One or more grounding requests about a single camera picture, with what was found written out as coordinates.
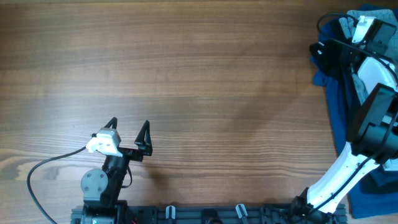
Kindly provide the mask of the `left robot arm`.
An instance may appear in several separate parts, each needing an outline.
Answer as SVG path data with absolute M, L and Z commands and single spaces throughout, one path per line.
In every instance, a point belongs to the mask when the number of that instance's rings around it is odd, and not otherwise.
M 125 200 L 119 200 L 126 175 L 131 175 L 131 161 L 142 162 L 153 152 L 150 138 L 150 122 L 145 121 L 134 144 L 136 149 L 121 147 L 121 137 L 117 131 L 118 119 L 113 117 L 108 124 L 94 133 L 87 143 L 88 152 L 99 152 L 105 156 L 100 169 L 89 170 L 81 179 L 83 209 L 71 216 L 72 223 L 116 224 L 137 223 L 137 218 Z

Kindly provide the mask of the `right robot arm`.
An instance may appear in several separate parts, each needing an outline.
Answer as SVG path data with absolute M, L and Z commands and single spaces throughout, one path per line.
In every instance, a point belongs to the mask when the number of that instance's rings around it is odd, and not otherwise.
M 349 197 L 355 218 L 397 211 L 397 75 L 386 56 L 397 27 L 370 16 L 333 13 L 310 46 L 326 86 L 338 158 L 290 206 L 291 223 L 334 223 Z

